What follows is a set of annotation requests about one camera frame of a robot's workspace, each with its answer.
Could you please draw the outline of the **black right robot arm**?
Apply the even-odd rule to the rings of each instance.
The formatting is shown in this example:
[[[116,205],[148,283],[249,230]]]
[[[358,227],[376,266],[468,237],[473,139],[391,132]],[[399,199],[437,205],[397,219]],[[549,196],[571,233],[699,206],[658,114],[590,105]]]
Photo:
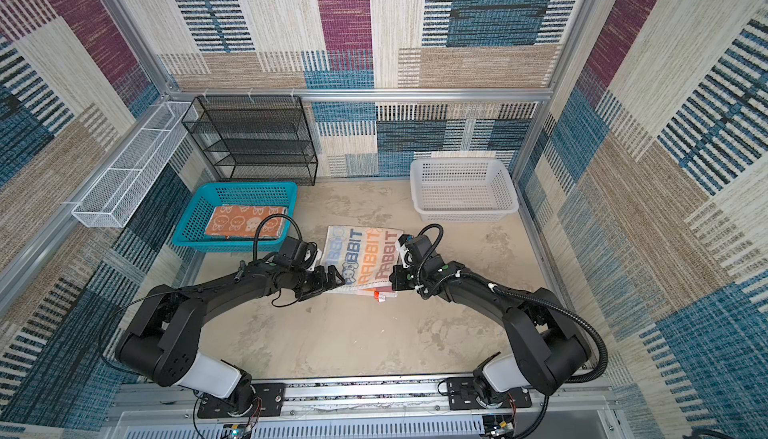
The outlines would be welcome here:
[[[479,405],[499,407],[506,394],[518,388],[549,396],[575,379],[591,359],[584,329],[563,312],[551,291],[510,289],[459,262],[446,262],[424,234],[401,235],[396,250],[403,263],[390,274],[394,290],[413,290],[425,300],[437,297],[465,306],[504,330],[511,351],[492,355],[473,371]]]

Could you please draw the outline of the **orange and cream towel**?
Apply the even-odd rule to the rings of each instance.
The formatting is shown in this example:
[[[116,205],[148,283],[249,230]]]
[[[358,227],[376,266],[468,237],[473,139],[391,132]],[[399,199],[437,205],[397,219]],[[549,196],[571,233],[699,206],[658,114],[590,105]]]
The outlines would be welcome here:
[[[253,238],[261,222],[272,214],[287,214],[282,206],[222,205],[214,209],[205,235],[213,238]]]

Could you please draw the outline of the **white plastic laundry basket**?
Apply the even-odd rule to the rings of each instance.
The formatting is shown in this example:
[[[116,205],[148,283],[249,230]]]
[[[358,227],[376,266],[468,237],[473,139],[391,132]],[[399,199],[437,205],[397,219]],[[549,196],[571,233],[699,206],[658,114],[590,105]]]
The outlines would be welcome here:
[[[410,187],[423,221],[495,222],[519,209],[507,168],[493,158],[416,159]]]

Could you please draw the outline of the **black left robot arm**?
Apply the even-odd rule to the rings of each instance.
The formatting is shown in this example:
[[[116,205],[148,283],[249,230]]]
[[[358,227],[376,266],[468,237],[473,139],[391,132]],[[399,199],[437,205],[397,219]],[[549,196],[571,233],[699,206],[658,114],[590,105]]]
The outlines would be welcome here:
[[[162,387],[182,386],[202,395],[214,410],[231,417],[255,411],[252,376],[199,351],[204,326],[255,299],[291,291],[298,302],[345,284],[331,265],[316,266],[317,247],[296,238],[280,250],[236,272],[199,285],[160,285],[143,299],[115,347],[117,361]]]

